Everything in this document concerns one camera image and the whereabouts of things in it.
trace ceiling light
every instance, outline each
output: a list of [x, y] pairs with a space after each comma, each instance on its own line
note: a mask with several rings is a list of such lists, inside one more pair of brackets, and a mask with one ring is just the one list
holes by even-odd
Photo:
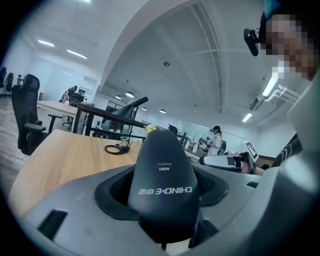
[[79, 57], [81, 57], [81, 58], [84, 58], [84, 59], [87, 59], [87, 57], [86, 56], [83, 56], [83, 55], [81, 55], [81, 54], [79, 54], [79, 53], [77, 53], [77, 52], [74, 52], [74, 51], [72, 51], [72, 50], [66, 50], [68, 53], [70, 53], [70, 54], [74, 54], [74, 55], [77, 55], [77, 56], [79, 56]]
[[246, 117], [242, 120], [242, 122], [244, 122], [244, 123], [245, 123], [246, 121], [248, 121], [248, 120], [249, 120], [249, 118], [250, 118], [250, 117], [252, 117], [252, 114], [250, 114], [250, 113], [249, 113], [249, 114], [247, 114], [247, 115], [246, 115]]
[[45, 42], [45, 41], [41, 41], [41, 40], [38, 40], [38, 42], [41, 43], [41, 44], [47, 45], [47, 46], [55, 47], [55, 45], [53, 43], [50, 43], [50, 42]]
[[127, 96], [130, 97], [130, 98], [134, 98], [134, 97], [135, 97], [135, 96], [134, 96], [134, 93], [133, 93], [132, 91], [126, 92], [125, 95], [127, 95]]
[[268, 96], [269, 93], [271, 92], [272, 88], [275, 86], [276, 82], [278, 81], [278, 73], [273, 72], [272, 76], [270, 78], [270, 81], [268, 82], [266, 88], [264, 89], [262, 95], [263, 96]]

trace white arched ceiling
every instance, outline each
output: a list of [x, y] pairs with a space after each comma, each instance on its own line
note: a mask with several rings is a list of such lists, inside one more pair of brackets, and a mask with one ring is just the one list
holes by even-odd
[[108, 56], [106, 65], [104, 67], [99, 91], [107, 80], [111, 69], [116, 61], [130, 44], [130, 42], [149, 24], [151, 24], [158, 17], [169, 12], [174, 8], [183, 8], [198, 2], [197, 0], [145, 0], [145, 3], [138, 8], [128, 21], [128, 23], [119, 28], [121, 30], [119, 37], [116, 39], [110, 55]]

